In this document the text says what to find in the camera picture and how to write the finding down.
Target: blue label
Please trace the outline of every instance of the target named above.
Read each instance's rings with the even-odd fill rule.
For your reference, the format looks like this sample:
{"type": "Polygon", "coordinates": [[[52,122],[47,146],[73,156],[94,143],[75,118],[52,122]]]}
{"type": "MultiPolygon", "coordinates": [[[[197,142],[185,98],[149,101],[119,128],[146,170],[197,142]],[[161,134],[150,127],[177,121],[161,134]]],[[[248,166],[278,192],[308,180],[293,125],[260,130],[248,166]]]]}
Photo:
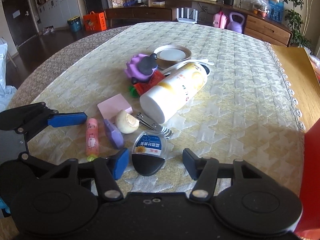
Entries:
{"type": "Polygon", "coordinates": [[[135,145],[135,153],[161,154],[161,140],[156,135],[143,135],[135,145]]]}

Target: white mushroom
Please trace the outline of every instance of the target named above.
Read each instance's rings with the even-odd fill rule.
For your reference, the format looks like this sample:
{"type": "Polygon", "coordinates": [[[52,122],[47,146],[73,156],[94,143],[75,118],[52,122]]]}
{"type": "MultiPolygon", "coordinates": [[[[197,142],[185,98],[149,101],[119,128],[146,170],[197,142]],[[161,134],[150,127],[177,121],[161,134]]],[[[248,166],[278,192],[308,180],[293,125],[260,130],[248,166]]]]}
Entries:
{"type": "Polygon", "coordinates": [[[116,115],[115,125],[122,133],[133,133],[139,127],[139,120],[131,114],[128,114],[126,111],[121,110],[116,115]]]}

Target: silver screw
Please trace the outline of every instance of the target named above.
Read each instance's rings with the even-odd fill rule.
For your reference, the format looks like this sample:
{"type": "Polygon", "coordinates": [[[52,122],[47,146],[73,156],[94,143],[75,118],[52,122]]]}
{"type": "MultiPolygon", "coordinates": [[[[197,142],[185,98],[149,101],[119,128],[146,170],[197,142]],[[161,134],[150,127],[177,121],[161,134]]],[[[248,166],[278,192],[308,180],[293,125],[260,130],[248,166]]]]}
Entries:
{"type": "Polygon", "coordinates": [[[197,198],[206,198],[209,195],[209,193],[203,189],[197,189],[193,191],[192,194],[197,198]]]}
{"type": "Polygon", "coordinates": [[[26,153],[23,153],[23,154],[21,155],[21,158],[22,158],[23,160],[27,160],[27,159],[29,158],[29,155],[26,154],[26,153]]]}
{"type": "Polygon", "coordinates": [[[152,201],[150,199],[145,199],[143,203],[149,205],[149,204],[152,204],[152,201]]]}
{"type": "Polygon", "coordinates": [[[161,201],[161,199],[156,197],[156,198],[153,198],[152,201],[154,203],[159,203],[161,201]]]}
{"type": "Polygon", "coordinates": [[[118,198],[121,196],[121,193],[117,190],[111,189],[104,193],[107,198],[118,198]]]}

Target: wooden drawer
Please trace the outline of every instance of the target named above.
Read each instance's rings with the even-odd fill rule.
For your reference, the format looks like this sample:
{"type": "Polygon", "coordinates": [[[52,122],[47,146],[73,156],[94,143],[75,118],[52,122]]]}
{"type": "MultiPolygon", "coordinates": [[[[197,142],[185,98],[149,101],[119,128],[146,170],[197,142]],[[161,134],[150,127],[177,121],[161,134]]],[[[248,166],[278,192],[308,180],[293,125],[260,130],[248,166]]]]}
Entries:
{"type": "Polygon", "coordinates": [[[163,21],[172,21],[173,11],[166,8],[133,8],[133,16],[137,19],[154,19],[163,21]]]}
{"type": "Polygon", "coordinates": [[[269,36],[273,40],[287,45],[290,40],[290,33],[269,22],[248,15],[245,27],[263,35],[269,36]]]}
{"type": "Polygon", "coordinates": [[[274,44],[274,45],[279,45],[279,46],[284,46],[284,47],[287,46],[287,44],[283,44],[283,43],[271,38],[270,36],[264,35],[262,33],[254,31],[254,30],[249,29],[247,27],[244,28],[244,34],[248,35],[248,36],[251,36],[251,37],[254,37],[256,39],[262,40],[262,41],[269,42],[269,43],[274,44]]]}
{"type": "Polygon", "coordinates": [[[105,12],[106,12],[107,19],[133,18],[133,10],[132,10],[132,8],[106,9],[105,12]]]}

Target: purple sheep toy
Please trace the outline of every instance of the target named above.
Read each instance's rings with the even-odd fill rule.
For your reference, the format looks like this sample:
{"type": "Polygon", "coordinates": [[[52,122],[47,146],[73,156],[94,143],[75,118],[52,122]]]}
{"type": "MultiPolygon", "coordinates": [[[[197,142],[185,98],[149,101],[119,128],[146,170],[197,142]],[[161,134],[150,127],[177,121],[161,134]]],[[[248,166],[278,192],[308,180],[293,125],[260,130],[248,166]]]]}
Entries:
{"type": "Polygon", "coordinates": [[[148,83],[153,73],[157,70],[157,55],[152,53],[150,56],[138,54],[127,62],[127,69],[124,70],[132,84],[148,83]]]}

